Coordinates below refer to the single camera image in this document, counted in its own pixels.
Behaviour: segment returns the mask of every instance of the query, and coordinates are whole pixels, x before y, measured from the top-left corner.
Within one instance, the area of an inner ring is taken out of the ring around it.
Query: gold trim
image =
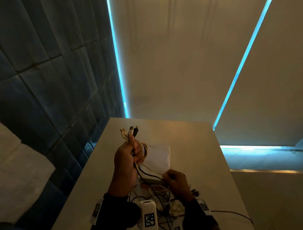
[[[293,170],[252,170],[252,169],[231,169],[231,172],[264,172],[264,173],[298,173],[303,174],[303,171]]]

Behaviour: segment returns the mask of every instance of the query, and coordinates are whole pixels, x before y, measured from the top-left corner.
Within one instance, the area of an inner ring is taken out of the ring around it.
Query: person's left hand
[[[108,193],[112,196],[127,196],[136,184],[137,171],[134,162],[144,162],[142,146],[133,135],[129,135],[128,142],[123,143],[115,154],[115,170]]]

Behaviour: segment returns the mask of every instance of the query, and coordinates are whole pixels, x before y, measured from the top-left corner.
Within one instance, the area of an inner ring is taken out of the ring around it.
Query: white fabric
[[[21,144],[21,140],[0,123],[0,164]]]
[[[146,167],[150,168],[153,171],[156,171],[160,174],[165,173],[167,170],[170,169],[170,148],[169,146],[163,146],[163,145],[147,145],[147,157],[144,161],[144,165]],[[155,175],[158,177],[159,174],[152,172],[145,168],[143,165],[141,166],[141,169],[151,175]],[[152,178],[146,175],[143,175],[143,177],[146,178]]]
[[[19,139],[2,125],[1,131],[0,222],[14,224],[39,198],[55,167],[27,145],[17,145]]]

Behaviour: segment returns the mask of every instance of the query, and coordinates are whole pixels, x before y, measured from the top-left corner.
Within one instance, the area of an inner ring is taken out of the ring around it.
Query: hand
[[[162,178],[167,181],[176,199],[184,206],[195,199],[183,173],[170,169],[162,175]]]
[[[123,143],[115,153],[115,170],[108,193],[112,196],[127,196],[136,184],[137,171],[134,162],[144,162],[142,146],[133,135],[129,135],[128,143]]]

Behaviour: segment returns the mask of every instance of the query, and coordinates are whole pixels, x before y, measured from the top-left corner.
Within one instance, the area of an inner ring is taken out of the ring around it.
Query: table top
[[[248,217],[239,191],[208,122],[111,118],[69,195],[52,230],[89,230],[95,204],[107,192],[114,155],[123,144],[120,129],[139,126],[136,136],[150,145],[170,146],[171,168],[186,175],[210,210],[234,211]],[[224,229],[254,229],[250,221],[231,213],[213,213]]]

